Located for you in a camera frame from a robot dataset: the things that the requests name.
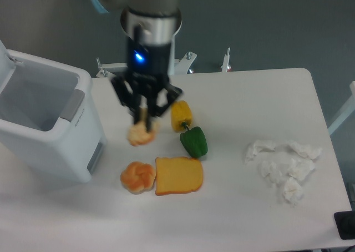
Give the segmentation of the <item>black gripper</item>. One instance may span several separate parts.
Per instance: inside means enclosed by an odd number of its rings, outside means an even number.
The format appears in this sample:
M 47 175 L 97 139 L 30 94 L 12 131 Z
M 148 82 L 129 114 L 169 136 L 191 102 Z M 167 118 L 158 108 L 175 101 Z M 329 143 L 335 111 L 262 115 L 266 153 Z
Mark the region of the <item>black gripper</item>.
M 141 118 L 141 96 L 146 98 L 146 130 L 151 131 L 152 119 L 162 116 L 182 95 L 182 89 L 170 83 L 168 74 L 142 74 L 128 68 L 117 74 L 111 84 L 123 106 L 133 112 L 133 124 Z

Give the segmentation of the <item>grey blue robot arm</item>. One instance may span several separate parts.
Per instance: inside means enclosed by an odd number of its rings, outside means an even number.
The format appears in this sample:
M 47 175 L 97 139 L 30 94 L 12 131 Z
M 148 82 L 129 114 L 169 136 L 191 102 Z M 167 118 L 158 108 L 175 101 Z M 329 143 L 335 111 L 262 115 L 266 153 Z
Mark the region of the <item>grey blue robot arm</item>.
M 170 83 L 174 67 L 174 39 L 181 27 L 179 0 L 94 0 L 105 12 L 121 9 L 120 23 L 126 36 L 126 71 L 117 74 L 112 86 L 133 123 L 141 118 L 146 100 L 145 130 L 162 116 L 182 90 Z

